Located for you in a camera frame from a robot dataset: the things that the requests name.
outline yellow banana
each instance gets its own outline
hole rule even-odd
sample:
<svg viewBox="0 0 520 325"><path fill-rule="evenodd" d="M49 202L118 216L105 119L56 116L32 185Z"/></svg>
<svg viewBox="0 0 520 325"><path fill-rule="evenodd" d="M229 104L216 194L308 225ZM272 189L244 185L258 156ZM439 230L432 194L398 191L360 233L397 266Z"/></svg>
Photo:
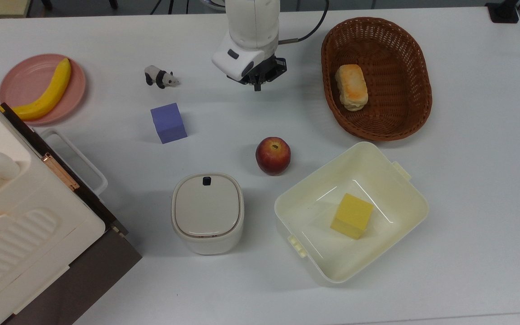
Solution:
<svg viewBox="0 0 520 325"><path fill-rule="evenodd" d="M17 116L23 120L35 120L49 113L53 107L60 101L64 95L65 89L70 83L70 76L72 74L72 66L68 58L64 58L57 65L56 71L51 77L49 86L38 99L33 103L13 107L13 111Z"/></svg>

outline red apple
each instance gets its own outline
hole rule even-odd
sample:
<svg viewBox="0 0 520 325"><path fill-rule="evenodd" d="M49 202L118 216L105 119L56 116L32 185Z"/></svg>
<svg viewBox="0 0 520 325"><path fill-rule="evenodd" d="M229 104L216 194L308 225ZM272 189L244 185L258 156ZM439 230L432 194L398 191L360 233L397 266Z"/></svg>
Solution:
<svg viewBox="0 0 520 325"><path fill-rule="evenodd" d="M290 147L281 138L271 136L256 148L256 162L263 172L271 176L280 175L290 164Z"/></svg>

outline copper hinge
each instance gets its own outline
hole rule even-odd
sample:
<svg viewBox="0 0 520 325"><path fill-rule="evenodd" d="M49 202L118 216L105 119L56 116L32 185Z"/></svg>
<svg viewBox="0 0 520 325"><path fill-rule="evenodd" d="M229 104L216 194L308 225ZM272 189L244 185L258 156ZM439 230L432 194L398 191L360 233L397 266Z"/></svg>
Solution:
<svg viewBox="0 0 520 325"><path fill-rule="evenodd" d="M42 157L42 161L70 190L74 191L79 189L79 184L74 181L51 154L46 153L45 156Z"/></svg>

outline plastic container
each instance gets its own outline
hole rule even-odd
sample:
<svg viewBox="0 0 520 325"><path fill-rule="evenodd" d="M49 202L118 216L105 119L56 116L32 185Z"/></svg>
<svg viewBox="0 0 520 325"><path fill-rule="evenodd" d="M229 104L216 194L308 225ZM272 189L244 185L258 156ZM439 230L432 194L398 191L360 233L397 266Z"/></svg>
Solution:
<svg viewBox="0 0 520 325"><path fill-rule="evenodd" d="M198 173L180 181L172 197L172 227L195 253L221 254L242 235L244 197L224 173Z"/></svg>
<svg viewBox="0 0 520 325"><path fill-rule="evenodd" d="M342 283L402 239L428 213L427 200L402 167L369 142L360 142L280 195L279 233L319 284ZM359 239L330 224L345 193L374 205Z"/></svg>

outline toy panda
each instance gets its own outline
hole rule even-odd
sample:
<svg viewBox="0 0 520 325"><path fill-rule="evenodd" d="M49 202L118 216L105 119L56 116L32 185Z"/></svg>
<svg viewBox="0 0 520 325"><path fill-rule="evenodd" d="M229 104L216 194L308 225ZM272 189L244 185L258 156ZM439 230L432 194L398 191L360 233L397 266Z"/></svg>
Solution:
<svg viewBox="0 0 520 325"><path fill-rule="evenodd" d="M160 70L157 66L148 66L144 69L144 74L146 75L146 82L150 86L155 82L158 87L164 89L166 86L177 86L180 84L173 72L168 74L168 72Z"/></svg>

